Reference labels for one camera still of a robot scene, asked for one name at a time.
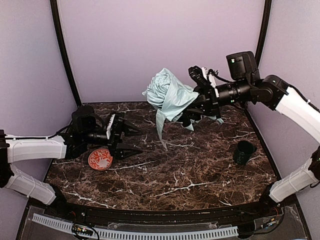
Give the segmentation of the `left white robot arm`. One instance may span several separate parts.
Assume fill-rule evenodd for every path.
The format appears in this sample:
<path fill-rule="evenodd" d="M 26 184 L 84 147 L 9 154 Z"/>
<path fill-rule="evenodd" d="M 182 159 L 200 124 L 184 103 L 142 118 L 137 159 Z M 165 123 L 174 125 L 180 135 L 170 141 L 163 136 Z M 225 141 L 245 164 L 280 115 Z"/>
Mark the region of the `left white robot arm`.
<path fill-rule="evenodd" d="M 138 136 L 142 130 L 113 112 L 102 119 L 90 105 L 71 114 L 71 123 L 51 136 L 14 136 L 0 131 L 0 186 L 36 199 L 47 206 L 65 202 L 54 185 L 41 182 L 18 169 L 14 163 L 36 159 L 75 159 L 88 145 L 106 147 L 112 157 L 125 159 L 142 150 L 123 143 L 122 136 Z"/>

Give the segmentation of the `mint green folding umbrella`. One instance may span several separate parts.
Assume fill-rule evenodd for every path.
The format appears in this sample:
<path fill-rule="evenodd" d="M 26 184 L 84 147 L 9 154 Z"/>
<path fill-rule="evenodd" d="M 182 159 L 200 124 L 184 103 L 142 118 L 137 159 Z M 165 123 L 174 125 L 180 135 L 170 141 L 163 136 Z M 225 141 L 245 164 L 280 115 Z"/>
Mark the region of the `mint green folding umbrella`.
<path fill-rule="evenodd" d="M 194 92 L 194 88 L 183 84 L 169 69 L 163 68 L 151 80 L 147 89 L 142 93 L 146 100 L 156 109 L 156 130 L 160 142 L 166 149 L 166 142 L 163 140 L 163 128 L 165 121 L 180 123 L 180 117 L 183 110 L 197 99 L 198 93 Z M 193 121 L 191 127 L 186 129 L 193 131 Z"/>

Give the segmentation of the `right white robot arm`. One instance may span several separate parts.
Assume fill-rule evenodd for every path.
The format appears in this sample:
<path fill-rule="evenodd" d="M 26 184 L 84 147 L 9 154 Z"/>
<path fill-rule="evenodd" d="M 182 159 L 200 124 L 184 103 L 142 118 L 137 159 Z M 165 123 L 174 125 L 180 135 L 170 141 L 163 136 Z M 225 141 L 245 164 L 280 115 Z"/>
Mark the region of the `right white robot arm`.
<path fill-rule="evenodd" d="M 198 66 L 188 69 L 190 78 L 197 84 L 198 97 L 183 113 L 188 118 L 207 116 L 220 118 L 220 107 L 234 103 L 263 103 L 272 111 L 288 117 L 316 141 L 320 140 L 320 111 L 293 85 L 276 75 L 260 77 L 254 54 L 243 51 L 226 56 L 233 81 L 216 85 L 217 73 Z M 290 195 L 320 181 L 320 151 L 288 176 L 266 187 L 259 201 L 274 206 Z"/>

